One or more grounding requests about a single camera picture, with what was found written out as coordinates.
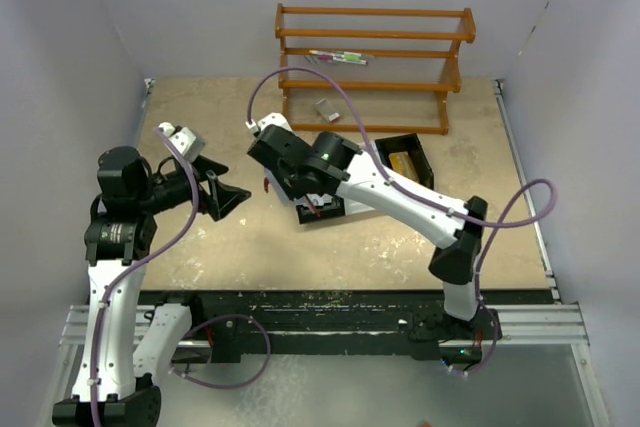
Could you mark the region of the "black and white organiser tray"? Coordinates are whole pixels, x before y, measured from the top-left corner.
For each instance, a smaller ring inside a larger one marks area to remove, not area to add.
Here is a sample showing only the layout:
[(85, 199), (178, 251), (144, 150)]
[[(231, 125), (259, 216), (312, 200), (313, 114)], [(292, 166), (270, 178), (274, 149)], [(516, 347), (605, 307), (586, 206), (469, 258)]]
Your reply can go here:
[[(429, 189), (434, 188), (434, 172), (415, 133), (376, 139), (372, 149), (381, 163), (400, 175)], [(309, 194), (295, 203), (300, 225), (371, 212), (372, 208), (330, 195)]]

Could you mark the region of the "red leather card holder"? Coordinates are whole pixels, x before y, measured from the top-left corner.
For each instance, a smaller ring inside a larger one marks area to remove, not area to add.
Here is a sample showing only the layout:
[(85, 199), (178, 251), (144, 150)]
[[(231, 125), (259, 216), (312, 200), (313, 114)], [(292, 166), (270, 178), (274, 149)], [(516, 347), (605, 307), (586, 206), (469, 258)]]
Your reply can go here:
[(267, 175), (264, 176), (263, 189), (265, 193), (275, 192), (283, 205), (294, 205), (297, 209), (300, 223), (311, 222), (312, 220), (320, 219), (322, 216), (324, 204), (315, 194), (305, 195), (300, 199), (290, 201), (279, 184)]

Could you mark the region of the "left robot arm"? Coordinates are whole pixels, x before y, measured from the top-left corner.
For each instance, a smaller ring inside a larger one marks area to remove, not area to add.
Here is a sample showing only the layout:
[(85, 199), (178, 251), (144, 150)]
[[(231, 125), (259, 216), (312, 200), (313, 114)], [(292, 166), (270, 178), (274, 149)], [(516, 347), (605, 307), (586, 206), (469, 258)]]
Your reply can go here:
[(197, 301), (165, 301), (152, 310), (148, 330), (135, 334), (146, 266), (166, 252), (151, 244), (157, 214), (190, 203), (194, 214), (219, 221), (250, 192), (220, 181), (227, 167), (203, 156), (153, 171), (136, 148), (121, 146), (98, 160), (101, 193), (84, 234), (90, 282), (82, 361), (69, 398), (52, 409), (56, 426), (154, 426), (160, 384), (181, 338), (202, 334)]

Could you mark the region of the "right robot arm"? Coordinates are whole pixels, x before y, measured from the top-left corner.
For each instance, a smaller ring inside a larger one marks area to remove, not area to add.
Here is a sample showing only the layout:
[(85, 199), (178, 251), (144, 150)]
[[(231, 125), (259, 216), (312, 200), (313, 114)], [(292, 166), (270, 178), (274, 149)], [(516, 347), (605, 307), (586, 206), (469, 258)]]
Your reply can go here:
[(291, 203), (311, 195), (340, 197), (394, 218), (428, 239), (435, 251), (429, 271), (442, 281), (446, 330), (467, 338), (480, 326), (475, 269), (482, 244), (487, 202), (435, 192), (380, 163), (370, 148), (331, 132), (310, 145), (276, 124), (249, 125), (254, 135), (248, 155)]

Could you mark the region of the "yellow card stack in tray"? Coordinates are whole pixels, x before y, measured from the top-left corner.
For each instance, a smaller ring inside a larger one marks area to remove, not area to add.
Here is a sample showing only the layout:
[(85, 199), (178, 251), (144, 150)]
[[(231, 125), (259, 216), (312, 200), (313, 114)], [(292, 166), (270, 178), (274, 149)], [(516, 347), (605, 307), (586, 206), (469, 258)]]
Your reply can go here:
[(398, 174), (411, 179), (414, 182), (419, 181), (417, 171), (415, 170), (413, 161), (407, 151), (393, 152), (389, 154), (391, 168)]

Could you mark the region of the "small grey box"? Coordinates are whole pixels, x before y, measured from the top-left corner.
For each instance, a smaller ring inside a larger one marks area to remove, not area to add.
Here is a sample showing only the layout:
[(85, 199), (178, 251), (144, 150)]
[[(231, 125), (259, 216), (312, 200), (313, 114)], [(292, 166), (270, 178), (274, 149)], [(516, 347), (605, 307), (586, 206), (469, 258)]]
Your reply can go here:
[(315, 102), (314, 109), (327, 123), (334, 123), (341, 118), (338, 109), (327, 98), (322, 98)]

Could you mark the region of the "wooden three-tier shelf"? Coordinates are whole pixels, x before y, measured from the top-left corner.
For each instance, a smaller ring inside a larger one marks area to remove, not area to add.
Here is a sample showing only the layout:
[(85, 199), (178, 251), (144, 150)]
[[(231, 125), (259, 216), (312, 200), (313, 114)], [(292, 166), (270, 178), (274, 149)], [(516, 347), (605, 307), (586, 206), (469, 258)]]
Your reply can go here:
[[(435, 97), (436, 122), (412, 127), (365, 117), (374, 133), (440, 134), (449, 131), (447, 97), (460, 91), (459, 51), (476, 38), (471, 8), (454, 10), (372, 7), (287, 6), (278, 4), (275, 37), (279, 43), (278, 87), (282, 114), (297, 130), (319, 132), (316, 121), (296, 120), (290, 105), (301, 89), (328, 90), (315, 68), (345, 91), (427, 93)], [(348, 51), (374, 57), (367, 66), (310, 63), (309, 50)]]

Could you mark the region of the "bundle of coloured pens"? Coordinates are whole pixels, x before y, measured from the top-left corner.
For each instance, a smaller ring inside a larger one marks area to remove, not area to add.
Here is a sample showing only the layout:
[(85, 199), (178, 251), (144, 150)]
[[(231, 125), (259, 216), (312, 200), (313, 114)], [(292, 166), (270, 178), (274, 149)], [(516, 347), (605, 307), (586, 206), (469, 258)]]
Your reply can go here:
[(325, 62), (328, 64), (351, 64), (367, 66), (374, 57), (368, 54), (348, 51), (322, 51), (311, 49), (304, 57), (313, 64)]

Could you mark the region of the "aluminium frame rail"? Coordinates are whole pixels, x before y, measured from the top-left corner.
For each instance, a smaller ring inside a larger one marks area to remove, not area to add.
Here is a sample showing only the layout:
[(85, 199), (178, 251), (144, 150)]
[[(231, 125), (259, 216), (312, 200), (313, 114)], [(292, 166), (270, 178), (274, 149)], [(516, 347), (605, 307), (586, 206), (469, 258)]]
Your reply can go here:
[[(498, 305), (496, 318), (500, 322), (503, 342), (510, 345), (587, 345), (589, 338), (581, 310), (576, 305)], [(59, 344), (82, 346), (88, 322), (88, 308), (70, 307)], [(380, 337), (392, 334), (407, 334), (408, 322), (400, 319), (393, 329), (365, 328), (352, 331), (313, 330), (305, 327), (301, 331), (285, 331), (270, 328), (272, 336), (294, 337)]]

